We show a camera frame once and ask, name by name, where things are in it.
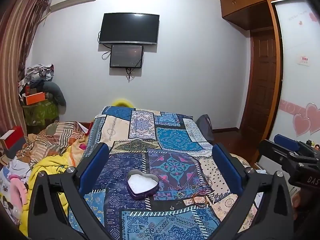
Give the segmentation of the striped brown curtain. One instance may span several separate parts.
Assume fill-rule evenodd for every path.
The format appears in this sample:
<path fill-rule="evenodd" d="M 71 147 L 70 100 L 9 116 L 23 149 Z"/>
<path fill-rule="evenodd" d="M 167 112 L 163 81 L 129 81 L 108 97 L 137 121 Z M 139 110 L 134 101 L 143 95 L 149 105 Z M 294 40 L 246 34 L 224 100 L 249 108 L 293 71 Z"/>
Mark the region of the striped brown curtain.
<path fill-rule="evenodd" d="M 18 83 L 48 4 L 49 0 L 13 0 L 1 17 L 1 134 L 14 126 L 26 131 Z"/>

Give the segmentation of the purple heart-shaped tin box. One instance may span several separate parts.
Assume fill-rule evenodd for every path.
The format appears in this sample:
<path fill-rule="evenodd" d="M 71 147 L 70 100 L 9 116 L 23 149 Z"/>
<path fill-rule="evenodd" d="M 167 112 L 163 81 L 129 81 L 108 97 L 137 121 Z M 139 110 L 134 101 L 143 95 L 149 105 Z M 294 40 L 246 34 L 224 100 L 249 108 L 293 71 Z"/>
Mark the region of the purple heart-shaped tin box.
<path fill-rule="evenodd" d="M 159 190 L 159 178 L 154 174 L 131 170 L 127 173 L 126 187 L 133 200 L 142 200 Z"/>

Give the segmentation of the yellow blanket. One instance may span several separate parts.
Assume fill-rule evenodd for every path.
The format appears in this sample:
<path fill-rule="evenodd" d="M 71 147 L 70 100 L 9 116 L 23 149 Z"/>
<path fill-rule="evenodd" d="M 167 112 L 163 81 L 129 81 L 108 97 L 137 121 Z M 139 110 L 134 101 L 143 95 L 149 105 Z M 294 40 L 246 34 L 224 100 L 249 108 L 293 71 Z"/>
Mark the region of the yellow blanket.
<path fill-rule="evenodd" d="M 51 155 L 43 158 L 40 162 L 33 166 L 28 180 L 27 202 L 22 207 L 19 230 L 28 237 L 28 213 L 31 201 L 31 194 L 34 188 L 35 181 L 40 172 L 45 172 L 47 175 L 63 174 L 69 167 L 69 152 L 63 155 Z"/>

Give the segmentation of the dark grey pillow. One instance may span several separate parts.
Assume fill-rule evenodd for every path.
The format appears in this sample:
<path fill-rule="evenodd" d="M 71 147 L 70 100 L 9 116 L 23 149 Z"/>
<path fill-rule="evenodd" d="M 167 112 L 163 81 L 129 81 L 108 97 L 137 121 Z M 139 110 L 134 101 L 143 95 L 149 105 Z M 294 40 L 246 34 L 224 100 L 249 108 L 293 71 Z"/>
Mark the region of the dark grey pillow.
<path fill-rule="evenodd" d="M 60 87 L 56 83 L 52 81 L 44 81 L 42 88 L 44 92 L 52 94 L 58 105 L 66 107 L 65 97 L 63 96 Z"/>

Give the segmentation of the red and white box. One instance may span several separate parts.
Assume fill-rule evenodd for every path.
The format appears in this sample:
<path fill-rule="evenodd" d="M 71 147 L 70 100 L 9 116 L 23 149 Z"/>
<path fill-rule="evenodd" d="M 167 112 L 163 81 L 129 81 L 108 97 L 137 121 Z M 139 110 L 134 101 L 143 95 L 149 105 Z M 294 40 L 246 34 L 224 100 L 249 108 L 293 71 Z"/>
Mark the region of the red and white box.
<path fill-rule="evenodd" d="M 23 148 L 25 143 L 26 140 L 21 126 L 14 126 L 1 136 L 1 146 L 4 154 L 10 159 L 14 159 L 16 153 Z"/>

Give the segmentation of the pile of clothes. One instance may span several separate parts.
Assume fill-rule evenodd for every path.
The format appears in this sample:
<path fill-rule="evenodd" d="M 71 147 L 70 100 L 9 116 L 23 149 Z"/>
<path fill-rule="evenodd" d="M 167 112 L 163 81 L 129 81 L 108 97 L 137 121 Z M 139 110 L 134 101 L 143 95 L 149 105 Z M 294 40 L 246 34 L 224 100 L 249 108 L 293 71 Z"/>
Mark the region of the pile of clothes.
<path fill-rule="evenodd" d="M 23 87 L 37 80 L 52 81 L 54 77 L 54 65 L 36 64 L 27 67 L 24 78 L 18 83 L 18 89 L 21 91 Z"/>

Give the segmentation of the small black wall monitor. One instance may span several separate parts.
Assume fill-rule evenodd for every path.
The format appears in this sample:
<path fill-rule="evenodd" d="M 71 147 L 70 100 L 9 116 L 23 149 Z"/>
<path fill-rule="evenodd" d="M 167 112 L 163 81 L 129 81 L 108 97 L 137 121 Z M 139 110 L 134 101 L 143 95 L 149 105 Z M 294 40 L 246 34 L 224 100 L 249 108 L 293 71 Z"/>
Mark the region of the small black wall monitor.
<path fill-rule="evenodd" d="M 144 47 L 128 44 L 112 45 L 110 68 L 141 68 Z"/>

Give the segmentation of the wooden door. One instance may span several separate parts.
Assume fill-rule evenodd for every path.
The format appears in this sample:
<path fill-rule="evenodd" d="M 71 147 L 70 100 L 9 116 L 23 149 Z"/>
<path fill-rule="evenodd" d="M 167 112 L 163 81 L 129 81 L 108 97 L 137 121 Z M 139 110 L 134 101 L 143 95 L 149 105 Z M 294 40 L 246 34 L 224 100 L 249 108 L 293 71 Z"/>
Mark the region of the wooden door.
<path fill-rule="evenodd" d="M 252 144 L 259 144 L 268 132 L 274 110 L 277 50 L 274 30 L 251 32 L 251 64 L 244 116 L 240 132 Z"/>

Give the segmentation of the yellow round object behind bed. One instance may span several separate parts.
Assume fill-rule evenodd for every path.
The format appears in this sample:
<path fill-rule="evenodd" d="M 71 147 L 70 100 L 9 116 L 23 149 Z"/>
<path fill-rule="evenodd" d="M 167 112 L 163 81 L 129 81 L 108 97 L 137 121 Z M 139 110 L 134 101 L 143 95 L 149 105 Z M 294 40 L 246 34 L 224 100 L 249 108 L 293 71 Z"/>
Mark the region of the yellow round object behind bed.
<path fill-rule="evenodd" d="M 112 106 L 114 106 L 114 107 L 128 107 L 128 108 L 134 107 L 133 104 L 126 99 L 117 99 L 114 102 L 112 102 Z"/>

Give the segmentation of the wooden overhead cabinet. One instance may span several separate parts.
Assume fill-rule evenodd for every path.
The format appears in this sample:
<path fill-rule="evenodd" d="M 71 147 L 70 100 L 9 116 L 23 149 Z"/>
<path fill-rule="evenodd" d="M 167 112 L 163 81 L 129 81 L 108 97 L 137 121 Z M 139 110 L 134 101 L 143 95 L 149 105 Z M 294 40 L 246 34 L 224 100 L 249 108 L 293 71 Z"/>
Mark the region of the wooden overhead cabinet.
<path fill-rule="evenodd" d="M 267 0 L 220 0 L 224 20 L 244 30 L 273 25 Z"/>

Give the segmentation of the orange box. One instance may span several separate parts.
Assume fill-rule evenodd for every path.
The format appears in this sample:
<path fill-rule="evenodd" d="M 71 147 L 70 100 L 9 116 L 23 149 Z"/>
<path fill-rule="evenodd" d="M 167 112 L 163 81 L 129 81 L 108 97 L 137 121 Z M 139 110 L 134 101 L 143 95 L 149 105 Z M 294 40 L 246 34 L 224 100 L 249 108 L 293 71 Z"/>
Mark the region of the orange box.
<path fill-rule="evenodd" d="M 36 94 L 31 94 L 28 96 L 23 96 L 22 97 L 23 102 L 25 105 L 29 106 L 29 105 L 33 105 L 35 103 L 44 101 L 46 99 L 46 94 L 44 92 L 40 92 L 40 93 L 36 93 Z"/>

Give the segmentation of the pink plush toy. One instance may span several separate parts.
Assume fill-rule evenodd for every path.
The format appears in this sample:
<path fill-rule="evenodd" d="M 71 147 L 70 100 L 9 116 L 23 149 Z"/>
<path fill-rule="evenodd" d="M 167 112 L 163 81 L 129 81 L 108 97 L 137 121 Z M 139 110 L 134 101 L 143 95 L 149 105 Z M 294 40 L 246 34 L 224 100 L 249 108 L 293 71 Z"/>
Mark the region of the pink plush toy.
<path fill-rule="evenodd" d="M 24 204 L 27 203 L 28 190 L 21 178 L 17 175 L 9 176 L 9 210 L 14 217 L 20 217 Z"/>

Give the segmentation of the black wall television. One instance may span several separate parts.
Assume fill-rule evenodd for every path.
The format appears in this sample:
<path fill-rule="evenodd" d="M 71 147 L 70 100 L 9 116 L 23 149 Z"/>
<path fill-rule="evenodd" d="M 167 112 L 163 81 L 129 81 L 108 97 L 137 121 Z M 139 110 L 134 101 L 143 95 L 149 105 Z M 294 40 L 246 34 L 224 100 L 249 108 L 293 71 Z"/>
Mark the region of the black wall television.
<path fill-rule="evenodd" d="M 130 12 L 105 13 L 99 43 L 150 44 L 158 41 L 159 15 Z"/>

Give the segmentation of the blue patchwork bedspread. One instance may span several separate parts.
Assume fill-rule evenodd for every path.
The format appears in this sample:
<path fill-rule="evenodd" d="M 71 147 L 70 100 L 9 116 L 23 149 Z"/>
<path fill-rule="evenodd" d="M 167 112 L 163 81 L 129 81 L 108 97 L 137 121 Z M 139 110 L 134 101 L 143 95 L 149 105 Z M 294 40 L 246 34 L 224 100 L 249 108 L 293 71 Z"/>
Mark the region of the blue patchwork bedspread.
<path fill-rule="evenodd" d="M 69 150 L 77 166 L 105 143 L 109 157 L 84 198 L 111 239 L 208 239 L 237 200 L 188 115 L 107 106 Z M 159 190 L 133 200 L 127 173 L 159 178 Z"/>

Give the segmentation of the green cloth covered box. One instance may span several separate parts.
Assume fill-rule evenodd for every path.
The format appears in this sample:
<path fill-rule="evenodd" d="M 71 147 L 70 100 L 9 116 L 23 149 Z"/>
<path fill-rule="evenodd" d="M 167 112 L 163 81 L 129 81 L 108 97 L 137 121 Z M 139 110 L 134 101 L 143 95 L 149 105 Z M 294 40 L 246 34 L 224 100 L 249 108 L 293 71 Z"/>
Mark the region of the green cloth covered box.
<path fill-rule="evenodd" d="M 23 106 L 25 123 L 27 126 L 44 126 L 47 121 L 59 117 L 59 108 L 55 101 L 44 100 L 29 106 Z"/>

